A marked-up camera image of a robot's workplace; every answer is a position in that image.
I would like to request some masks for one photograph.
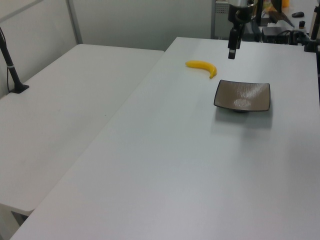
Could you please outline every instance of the black stand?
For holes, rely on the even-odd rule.
[[[316,11],[314,25],[313,25],[313,29],[310,37],[311,41],[304,46],[304,51],[308,53],[316,53],[319,46],[319,43],[317,42],[317,35],[320,27],[320,9],[319,8],[320,8],[320,3]]]
[[[15,94],[20,94],[22,93],[24,90],[26,90],[27,88],[29,88],[28,85],[23,85],[18,77],[17,71],[15,69],[15,66],[11,60],[9,51],[7,49],[7,44],[5,41],[5,36],[3,36],[3,33],[1,31],[1,36],[0,36],[0,49],[1,52],[3,54],[4,60],[6,62],[7,68],[10,71],[10,74],[12,76],[13,82],[14,82],[14,89],[11,90],[12,93]]]

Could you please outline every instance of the electronic device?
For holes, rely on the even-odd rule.
[[[291,17],[293,18],[303,18],[305,16],[305,13],[303,11],[298,11],[295,13],[292,13]]]
[[[212,23],[214,23],[214,28],[211,31],[211,38],[228,40],[233,26],[228,21],[229,3],[227,0],[212,0],[212,5]]]

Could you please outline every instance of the banana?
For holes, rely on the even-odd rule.
[[[216,66],[210,62],[191,60],[191,61],[187,61],[185,65],[187,65],[189,68],[208,70],[210,72],[210,79],[212,79],[215,75],[217,75]]]

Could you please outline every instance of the plate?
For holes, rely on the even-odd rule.
[[[236,112],[270,109],[270,84],[220,80],[213,104]]]

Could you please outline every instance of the white table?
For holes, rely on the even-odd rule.
[[[12,240],[318,240],[316,56],[227,45],[177,38]],[[270,111],[213,106],[220,79],[270,83]]]
[[[162,54],[81,44],[0,100],[3,218],[39,205]]]
[[[309,33],[315,7],[319,3],[317,0],[290,0],[289,7],[283,7],[283,13],[288,17],[294,26],[299,27],[300,21],[305,21],[305,30]],[[304,17],[294,18],[291,15],[297,12],[304,12]]]

